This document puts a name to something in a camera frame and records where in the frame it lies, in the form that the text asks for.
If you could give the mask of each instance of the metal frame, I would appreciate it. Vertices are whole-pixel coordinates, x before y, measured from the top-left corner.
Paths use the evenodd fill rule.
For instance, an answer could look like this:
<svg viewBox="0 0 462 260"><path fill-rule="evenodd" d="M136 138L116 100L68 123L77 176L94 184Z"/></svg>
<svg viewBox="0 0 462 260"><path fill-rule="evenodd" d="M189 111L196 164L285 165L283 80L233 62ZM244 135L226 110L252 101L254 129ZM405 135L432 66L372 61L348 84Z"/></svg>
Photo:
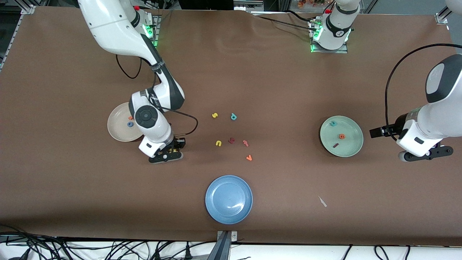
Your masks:
<svg viewBox="0 0 462 260"><path fill-rule="evenodd" d="M372 0L372 2L367 6L366 10L364 10L364 13L371 13L377 2L378 0Z"/></svg>
<svg viewBox="0 0 462 260"><path fill-rule="evenodd" d="M10 41L10 43L8 44L8 48L7 48L6 51L5 51L5 56L3 57L3 60L1 61L0 72L1 72L1 70L3 69L3 65L5 64L6 57L8 56L8 53L10 52L11 45L13 44L13 41L14 41L14 39L15 39L15 37L16 37L16 33L17 33L18 30L19 30L19 26L21 25L21 22L23 21L23 18L24 18L24 14L21 14L21 17L19 17L18 24L16 25L16 28L14 29L13 36L11 37L11 41Z"/></svg>
<svg viewBox="0 0 462 260"><path fill-rule="evenodd" d="M243 10L246 12L261 9L264 11L263 0L234 0L234 10Z"/></svg>
<svg viewBox="0 0 462 260"><path fill-rule="evenodd" d="M47 6L49 0L14 0L21 8L21 14L34 13L35 6Z"/></svg>
<svg viewBox="0 0 462 260"><path fill-rule="evenodd" d="M160 25L161 25L162 15L153 15L152 16L152 25L155 26L155 34L154 34L154 47L157 47L159 42L159 33L160 33Z"/></svg>
<svg viewBox="0 0 462 260"><path fill-rule="evenodd" d="M292 0L278 0L279 1L279 11L289 10Z"/></svg>

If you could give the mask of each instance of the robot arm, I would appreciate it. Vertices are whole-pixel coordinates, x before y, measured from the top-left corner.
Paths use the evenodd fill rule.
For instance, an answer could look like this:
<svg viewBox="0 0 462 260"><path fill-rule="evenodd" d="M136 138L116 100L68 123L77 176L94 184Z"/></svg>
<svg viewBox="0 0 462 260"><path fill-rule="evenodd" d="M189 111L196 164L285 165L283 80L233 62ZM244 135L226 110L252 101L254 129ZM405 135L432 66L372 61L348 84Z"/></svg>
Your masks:
<svg viewBox="0 0 462 260"><path fill-rule="evenodd" d="M316 40L328 50L336 50L347 41L351 25L359 13L361 0L337 0L331 13L322 15L322 29Z"/></svg>
<svg viewBox="0 0 462 260"><path fill-rule="evenodd" d="M153 158L174 141L163 108L177 110L184 92L172 77L148 36L150 14L134 10L129 0L80 0L79 6L91 34L106 51L144 59L161 83L132 94L130 113L144 135L139 148Z"/></svg>
<svg viewBox="0 0 462 260"><path fill-rule="evenodd" d="M462 136L462 55L442 60L429 72L426 81L428 104L403 114L394 124L370 130L372 138L399 135L396 143L406 152L403 161L417 161L452 154L451 147L440 147L446 137Z"/></svg>

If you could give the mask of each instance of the metal bracket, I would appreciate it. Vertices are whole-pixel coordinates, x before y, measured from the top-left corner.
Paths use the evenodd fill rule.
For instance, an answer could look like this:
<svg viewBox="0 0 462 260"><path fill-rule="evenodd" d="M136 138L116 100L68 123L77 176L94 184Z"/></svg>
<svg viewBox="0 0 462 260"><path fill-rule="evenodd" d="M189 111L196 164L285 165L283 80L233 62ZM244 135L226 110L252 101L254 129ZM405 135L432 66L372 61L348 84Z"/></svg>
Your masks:
<svg viewBox="0 0 462 260"><path fill-rule="evenodd" d="M207 260L228 260L231 250L231 237L233 231L221 231Z"/></svg>
<svg viewBox="0 0 462 260"><path fill-rule="evenodd" d="M221 233L224 231L218 231L217 232L217 240L220 238ZM231 242L236 242L237 241L237 231L231 231Z"/></svg>
<svg viewBox="0 0 462 260"><path fill-rule="evenodd" d="M448 23L448 20L446 19L450 14L452 14L452 11L445 6L439 13L435 14L435 21L439 25L445 25Z"/></svg>
<svg viewBox="0 0 462 260"><path fill-rule="evenodd" d="M35 11L35 6L29 5L29 8L24 8L21 10L21 14L33 14Z"/></svg>
<svg viewBox="0 0 462 260"><path fill-rule="evenodd" d="M152 16L152 25L155 26L154 36L151 38L151 41L154 44L154 47L157 47L159 42L159 34L160 34L160 24L162 21L162 15L153 15Z"/></svg>

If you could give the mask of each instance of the power cord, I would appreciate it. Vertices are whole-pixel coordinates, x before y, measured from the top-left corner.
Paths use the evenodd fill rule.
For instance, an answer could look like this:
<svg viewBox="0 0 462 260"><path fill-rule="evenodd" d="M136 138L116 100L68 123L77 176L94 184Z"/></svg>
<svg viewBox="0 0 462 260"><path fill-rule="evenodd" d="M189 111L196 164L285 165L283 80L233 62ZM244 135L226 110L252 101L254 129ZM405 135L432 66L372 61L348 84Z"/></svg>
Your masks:
<svg viewBox="0 0 462 260"><path fill-rule="evenodd" d="M186 252L184 253L183 260L191 260L193 256L191 255L191 250L189 249L189 242L186 242Z"/></svg>
<svg viewBox="0 0 462 260"><path fill-rule="evenodd" d="M21 255L21 257L18 260L27 260L29 258L29 252L30 248L26 249L26 251Z"/></svg>
<svg viewBox="0 0 462 260"><path fill-rule="evenodd" d="M138 68L138 72L136 73L135 77L129 76L129 75L125 72L125 70L123 70L123 68L122 68L122 66L120 65L120 62L119 62L119 56L118 56L117 54L115 55L115 60L117 61L117 65L119 65L120 70L121 70L128 78L130 78L130 79L133 80L133 79L136 79L136 77L138 77L138 75L140 74L141 65L142 65L142 63L143 63L143 60L142 60L141 58L140 58L140 67Z"/></svg>
<svg viewBox="0 0 462 260"><path fill-rule="evenodd" d="M411 246L406 246L406 247L407 247L407 251L406 251L406 255L404 256L404 260L407 260L407 257L409 256L409 253L411 252ZM388 255L387 255L387 253L385 252L385 249L384 249L382 246L379 246L379 245L374 246L374 253L376 254L377 258L379 258L380 260L384 260L382 257L380 257L380 256L378 255L378 253L377 253L377 248L380 248L380 249L382 250L383 254L385 255L385 258L386 258L387 260L389 260L389 259L388 259Z"/></svg>
<svg viewBox="0 0 462 260"><path fill-rule="evenodd" d="M299 16L296 12L294 12L294 11L292 11L292 10L285 10L284 12L289 12L289 13L295 15L295 17L297 17L298 19L300 19L300 20L302 20L302 21L305 21L305 22L309 22L310 20L316 18L316 16L315 16L315 17L312 17L312 18L303 18L303 17Z"/></svg>
<svg viewBox="0 0 462 260"><path fill-rule="evenodd" d="M159 247L160 243L161 243L161 241L159 241L159 243L157 243L156 251L154 252L154 254L152 255L152 257L149 260L161 260L160 251L162 251L164 248L166 248L168 245L170 245L173 242L172 241L167 241L165 244L163 244L162 246Z"/></svg>
<svg viewBox="0 0 462 260"><path fill-rule="evenodd" d="M37 253L39 260L88 260L84 257L77 254L77 250L100 250L108 249L111 250L106 256L106 259L115 259L117 253L120 252L120 256L117 258L121 260L124 256L135 254L138 257L138 260L147 260L140 256L138 252L135 251L137 247L146 244L148 248L148 258L151 255L151 250L149 248L148 242L150 240L123 240L121 242L113 242L112 246L106 247L80 247L69 245L67 241L59 237L50 237L46 235L35 235L31 233L24 232L18 228L0 224L0 226L13 229L14 231L0 232L0 236L6 237L4 241L0 241L0 244L5 243L7 246L20 246L28 247L26 252L22 256L22 260L26 260L26 255L30 254L30 251ZM167 245L171 244L169 241L162 246L158 246L158 250L161 251Z"/></svg>
<svg viewBox="0 0 462 260"><path fill-rule="evenodd" d="M345 260L345 259L347 259L347 255L348 255L348 253L350 252L350 249L351 249L352 247L353 247L353 245L352 245L352 244L350 244L350 246L349 246L349 247L348 247L348 249L346 250L345 254L343 255L343 258L342 258L342 260Z"/></svg>
<svg viewBox="0 0 462 260"><path fill-rule="evenodd" d="M407 247L407 252L406 256L404 257L404 260L407 260L407 257L409 256L409 253L411 252L411 246L406 246Z"/></svg>
<svg viewBox="0 0 462 260"><path fill-rule="evenodd" d="M301 26L301 25L295 25L295 24L291 24L291 23L286 23L286 22L283 22L283 21L279 21L279 20L275 20L275 19L271 19L271 18L259 16L259 15L257 15L257 17L260 17L261 19L270 20L270 21L273 21L273 22L285 24L285 25L290 25L290 26L294 26L294 27L298 27L298 28L307 29L307 30L310 30L310 31L316 31L315 28L309 28L309 27L306 27L306 26Z"/></svg>
<svg viewBox="0 0 462 260"><path fill-rule="evenodd" d="M460 48L462 49L462 45L458 45L458 44L452 44L452 43L435 43L435 44L429 44L429 45L425 45L425 46L422 46L420 48L417 48L411 52L409 52L408 54L406 54L403 58L400 59L400 61L398 61L398 63L393 67L393 70L391 70L391 73L390 73L390 76L388 77L388 80L387 80L387 85L385 86L385 128L387 129L388 133L390 133L390 136L391 138L393 138L393 140L397 141L396 137L391 133L390 131L390 124L389 124L389 121L388 121L388 87L390 85L390 81L391 81L391 77L393 76L393 74L395 73L395 70L398 68L398 66L401 64L401 62L403 62L407 57L409 57L412 53L414 52L417 52L419 50L423 50L423 49L427 49L427 48L431 48L431 47L436 47L436 46L447 46L447 47L454 47L454 48Z"/></svg>
<svg viewBox="0 0 462 260"><path fill-rule="evenodd" d="M380 260L384 260L382 257L380 257L380 256L378 255L378 253L377 253L377 248L380 248L380 249L382 250L383 254L385 255L385 258L386 258L387 260L390 260L390 259L388 259L388 255L387 255L387 253L385 252L385 249L384 249L382 246L374 246L374 253L376 253L377 258L379 258Z"/></svg>
<svg viewBox="0 0 462 260"><path fill-rule="evenodd" d="M195 245L192 245L192 246L189 246L189 248L193 248L193 247L196 247L196 246L200 246L200 245L203 245L203 244L207 244L207 243L215 243L216 241L206 241L206 242L201 242L201 243L197 243ZM175 256L181 254L183 251L186 251L187 248L181 250L181 251L178 251L176 254L174 254L173 256L171 257L168 257L168 258L164 258L164 260L172 260L172 259L175 259Z"/></svg>

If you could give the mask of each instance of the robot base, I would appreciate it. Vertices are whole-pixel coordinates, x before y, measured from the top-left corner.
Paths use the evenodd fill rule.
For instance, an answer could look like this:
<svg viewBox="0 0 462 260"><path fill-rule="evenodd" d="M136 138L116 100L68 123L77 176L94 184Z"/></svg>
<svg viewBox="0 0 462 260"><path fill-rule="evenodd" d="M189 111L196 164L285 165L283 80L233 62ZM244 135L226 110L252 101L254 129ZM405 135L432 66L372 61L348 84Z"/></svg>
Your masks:
<svg viewBox="0 0 462 260"><path fill-rule="evenodd" d="M319 30L319 26L322 24L321 16L316 17L315 20L311 20L308 22L309 28L315 28ZM310 45L311 45L311 52L323 52L323 53L348 53L347 43L343 43L343 45L336 49L336 50L328 50L323 48L317 41L314 40L315 34L318 31L310 31Z"/></svg>
<svg viewBox="0 0 462 260"><path fill-rule="evenodd" d="M176 139L168 144L164 149L157 152L157 155L154 158L149 158L150 163L162 163L168 161L176 161L183 158L183 153L180 152L180 149L183 149L186 145L186 140L184 138Z"/></svg>

